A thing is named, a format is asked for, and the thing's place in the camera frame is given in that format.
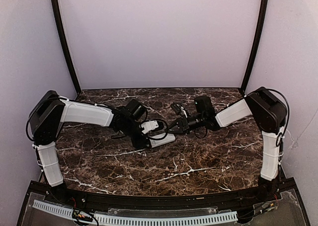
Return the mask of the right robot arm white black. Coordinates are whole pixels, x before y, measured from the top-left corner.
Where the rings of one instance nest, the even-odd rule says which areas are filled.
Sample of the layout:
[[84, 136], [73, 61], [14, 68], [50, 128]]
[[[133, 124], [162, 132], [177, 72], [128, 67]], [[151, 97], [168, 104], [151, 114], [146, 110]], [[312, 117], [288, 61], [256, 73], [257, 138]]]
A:
[[279, 174], [283, 154], [283, 138], [290, 118], [290, 106], [283, 97], [276, 97], [278, 91], [260, 87], [242, 99], [216, 112], [210, 97], [194, 99], [197, 113], [189, 115], [183, 105], [173, 103], [171, 108], [179, 116], [167, 129], [169, 134], [185, 135], [204, 127], [207, 131], [218, 131], [245, 117], [252, 116], [261, 131], [263, 139], [263, 161], [260, 178], [273, 181]]

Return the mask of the white remote control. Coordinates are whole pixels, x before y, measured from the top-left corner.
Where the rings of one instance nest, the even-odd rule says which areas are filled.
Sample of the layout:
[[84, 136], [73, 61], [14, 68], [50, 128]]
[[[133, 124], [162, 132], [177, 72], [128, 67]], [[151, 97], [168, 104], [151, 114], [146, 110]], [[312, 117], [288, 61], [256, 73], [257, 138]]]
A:
[[152, 136], [152, 138], [154, 138], [154, 140], [150, 140], [151, 148], [156, 148], [156, 147], [168, 144], [168, 143], [172, 143], [176, 140], [176, 137], [174, 134], [167, 134], [167, 136], [165, 138], [163, 138], [164, 136], [165, 136], [165, 133]]

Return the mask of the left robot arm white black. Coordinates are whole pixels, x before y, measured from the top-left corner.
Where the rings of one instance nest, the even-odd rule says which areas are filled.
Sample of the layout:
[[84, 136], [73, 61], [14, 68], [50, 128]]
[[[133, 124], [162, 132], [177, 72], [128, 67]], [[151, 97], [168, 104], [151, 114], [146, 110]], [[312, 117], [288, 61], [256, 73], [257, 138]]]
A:
[[144, 113], [144, 106], [135, 99], [125, 106], [111, 107], [70, 100], [50, 90], [29, 114], [25, 130], [48, 184], [56, 187], [64, 182], [56, 153], [58, 133], [64, 122], [110, 127], [128, 136], [133, 147], [139, 150], [151, 146], [139, 122]]

